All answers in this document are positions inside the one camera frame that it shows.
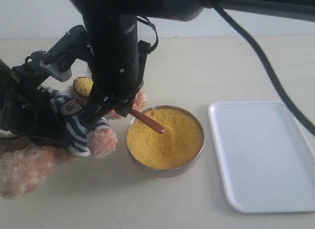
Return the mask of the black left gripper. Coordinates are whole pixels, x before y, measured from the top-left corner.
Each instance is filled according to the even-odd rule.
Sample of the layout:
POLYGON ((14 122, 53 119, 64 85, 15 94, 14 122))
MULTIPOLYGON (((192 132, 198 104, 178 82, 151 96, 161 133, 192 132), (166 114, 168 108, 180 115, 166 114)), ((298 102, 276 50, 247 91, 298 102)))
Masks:
POLYGON ((0 129, 12 134, 2 141, 29 137, 39 146, 66 148, 74 140, 65 118, 53 110, 52 95, 41 85, 49 76, 29 65, 0 65, 0 129))

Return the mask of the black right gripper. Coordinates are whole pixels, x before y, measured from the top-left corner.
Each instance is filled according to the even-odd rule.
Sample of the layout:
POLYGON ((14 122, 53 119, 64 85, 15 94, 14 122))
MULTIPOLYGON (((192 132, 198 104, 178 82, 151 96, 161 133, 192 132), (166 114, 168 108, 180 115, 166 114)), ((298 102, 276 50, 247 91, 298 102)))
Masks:
POLYGON ((131 96, 137 93, 143 75, 137 22, 137 17, 130 15, 84 18, 93 52, 88 65, 94 82, 81 116, 86 128, 95 128, 113 110, 124 118, 132 110, 135 97, 131 96))

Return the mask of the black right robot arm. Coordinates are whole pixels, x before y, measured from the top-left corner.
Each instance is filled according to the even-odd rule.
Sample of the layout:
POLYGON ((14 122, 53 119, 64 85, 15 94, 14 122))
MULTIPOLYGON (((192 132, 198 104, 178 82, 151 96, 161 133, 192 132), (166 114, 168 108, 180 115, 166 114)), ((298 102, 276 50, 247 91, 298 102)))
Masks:
POLYGON ((97 121, 112 110, 122 116, 130 112, 143 85, 143 63, 154 50, 137 38, 137 23, 150 18, 191 21, 205 8, 215 10, 256 52, 266 73, 290 112, 309 131, 314 124, 294 104, 282 87, 270 61, 257 41, 228 13, 228 10, 313 21, 315 0, 70 0, 84 25, 73 40, 70 52, 86 61, 93 74, 92 93, 81 118, 94 129, 97 121))

